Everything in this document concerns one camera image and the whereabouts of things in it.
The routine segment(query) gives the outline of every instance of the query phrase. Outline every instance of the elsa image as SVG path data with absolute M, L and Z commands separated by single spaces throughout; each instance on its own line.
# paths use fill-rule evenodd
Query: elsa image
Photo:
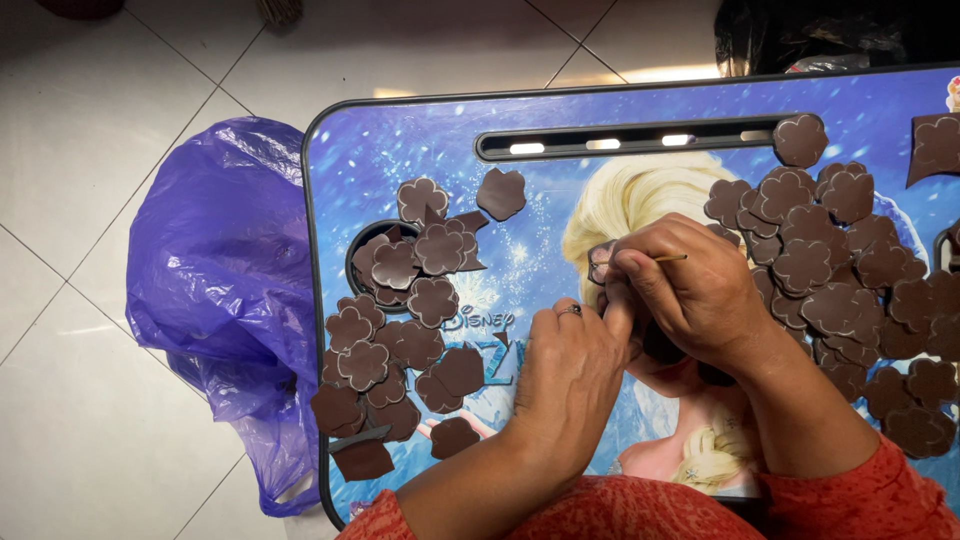
M 605 307 L 603 287 L 588 280 L 590 248 L 670 212 L 710 223 L 704 204 L 710 187 L 721 179 L 732 182 L 736 177 L 720 159 L 702 152 L 607 160 L 585 183 L 563 236 L 564 258 L 579 275 L 581 303 L 599 311 Z M 742 243 L 740 250 L 746 257 Z M 708 495 L 758 496 L 753 471 L 760 469 L 762 457 L 746 394 L 737 385 L 705 381 L 699 362 L 690 356 L 663 365 L 643 353 L 643 332 L 652 316 L 638 296 L 635 300 L 632 359 L 626 371 L 664 399 L 677 401 L 677 423 L 669 436 L 623 449 L 608 474 L 677 482 Z M 459 414 L 482 437 L 495 433 L 471 412 L 461 409 Z M 429 438 L 436 424 L 426 420 L 418 431 Z

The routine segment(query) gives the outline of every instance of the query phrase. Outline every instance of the purple plastic bag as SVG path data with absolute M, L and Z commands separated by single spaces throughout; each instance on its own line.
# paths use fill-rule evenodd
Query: purple plastic bag
M 130 229 L 127 320 L 243 439 L 268 516 L 320 502 L 303 133 L 234 118 L 160 166 Z M 276 500 L 305 475 L 309 489 Z

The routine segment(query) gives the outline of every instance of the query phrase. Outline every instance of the red shirt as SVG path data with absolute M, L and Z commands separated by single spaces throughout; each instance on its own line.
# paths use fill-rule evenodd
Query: red shirt
M 759 475 L 771 538 L 960 538 L 944 490 L 886 437 L 856 469 L 825 479 Z M 714 499 L 684 485 L 622 475 L 582 477 L 507 538 L 763 538 Z M 394 492 L 384 490 L 337 538 L 414 540 Z

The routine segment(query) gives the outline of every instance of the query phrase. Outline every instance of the broom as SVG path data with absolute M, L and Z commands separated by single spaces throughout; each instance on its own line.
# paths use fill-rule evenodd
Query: broom
M 256 10 L 267 24 L 290 24 L 303 15 L 303 0 L 256 0 Z

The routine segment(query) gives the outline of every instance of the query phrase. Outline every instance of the disney logo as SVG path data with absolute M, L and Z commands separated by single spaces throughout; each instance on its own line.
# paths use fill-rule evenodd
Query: disney logo
M 460 308 L 460 311 L 457 311 L 457 315 L 454 318 L 444 322 L 441 330 L 455 331 L 461 328 L 480 327 L 503 327 L 503 330 L 507 330 L 507 327 L 512 325 L 515 320 L 516 317 L 509 311 L 506 313 L 488 312 L 485 315 L 481 315 L 473 312 L 473 306 L 463 306 Z

